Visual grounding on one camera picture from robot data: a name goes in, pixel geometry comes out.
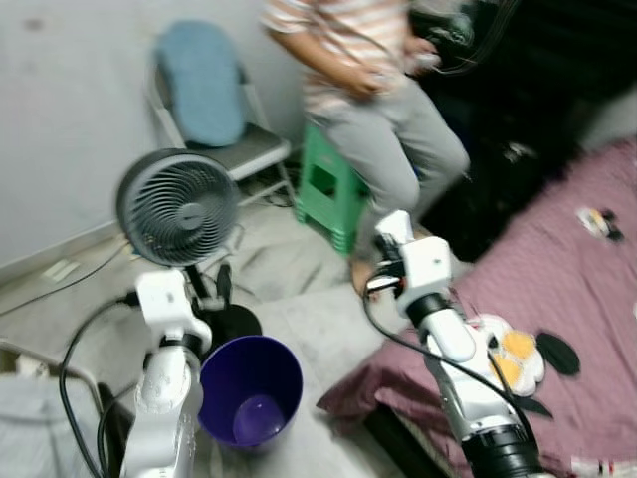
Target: hand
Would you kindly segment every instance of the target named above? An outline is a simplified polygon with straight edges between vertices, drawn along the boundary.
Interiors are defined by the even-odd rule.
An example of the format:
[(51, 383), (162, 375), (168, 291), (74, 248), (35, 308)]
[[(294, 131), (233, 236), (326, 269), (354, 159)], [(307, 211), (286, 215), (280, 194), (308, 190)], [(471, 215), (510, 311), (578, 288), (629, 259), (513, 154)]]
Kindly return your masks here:
[(348, 67), (343, 70), (337, 82), (350, 96), (365, 102), (384, 90), (382, 81), (375, 77), (379, 74), (378, 70), (369, 67)]
[(407, 37), (405, 40), (404, 50), (407, 56), (419, 55), (422, 53), (438, 53), (436, 46), (429, 40), (415, 36)]

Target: blue cushion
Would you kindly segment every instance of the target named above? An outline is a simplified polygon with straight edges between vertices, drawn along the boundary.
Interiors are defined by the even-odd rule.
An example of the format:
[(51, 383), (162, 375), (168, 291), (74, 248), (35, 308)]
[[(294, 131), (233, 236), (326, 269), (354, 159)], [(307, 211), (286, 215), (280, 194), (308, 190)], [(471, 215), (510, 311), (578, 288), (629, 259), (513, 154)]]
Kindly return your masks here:
[(212, 147), (237, 142), (246, 119), (240, 65), (226, 34), (207, 22), (179, 21), (159, 38), (156, 58), (184, 140)]

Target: white wall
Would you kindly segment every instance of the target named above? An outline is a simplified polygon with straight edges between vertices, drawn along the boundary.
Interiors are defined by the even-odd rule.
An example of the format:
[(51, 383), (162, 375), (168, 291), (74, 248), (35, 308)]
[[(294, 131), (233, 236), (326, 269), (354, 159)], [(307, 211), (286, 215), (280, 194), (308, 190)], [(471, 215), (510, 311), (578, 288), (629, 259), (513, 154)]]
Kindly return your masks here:
[(0, 267), (112, 220), (155, 148), (142, 98), (153, 38), (203, 18), (235, 40), (273, 129), (302, 134), (299, 69), (262, 33), (262, 0), (0, 0)]

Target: green stool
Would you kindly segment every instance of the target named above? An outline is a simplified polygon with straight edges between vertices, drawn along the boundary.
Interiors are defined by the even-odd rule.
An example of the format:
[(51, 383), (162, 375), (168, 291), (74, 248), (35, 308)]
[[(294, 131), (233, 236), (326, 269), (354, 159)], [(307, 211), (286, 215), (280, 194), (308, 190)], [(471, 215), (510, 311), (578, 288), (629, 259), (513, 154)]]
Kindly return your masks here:
[(320, 130), (306, 126), (303, 172), (297, 198), (297, 218), (308, 217), (329, 230), (331, 244), (347, 254), (356, 238), (356, 226), (368, 195), (362, 182)]

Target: foot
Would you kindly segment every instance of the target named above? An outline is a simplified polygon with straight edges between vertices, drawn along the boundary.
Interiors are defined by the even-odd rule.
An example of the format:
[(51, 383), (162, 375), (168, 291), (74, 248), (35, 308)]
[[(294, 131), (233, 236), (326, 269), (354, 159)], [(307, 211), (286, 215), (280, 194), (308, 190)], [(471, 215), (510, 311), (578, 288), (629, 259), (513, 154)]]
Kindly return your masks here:
[(351, 285), (360, 297), (365, 291), (365, 285), (374, 273), (373, 266), (361, 259), (349, 260), (349, 273), (351, 274)]

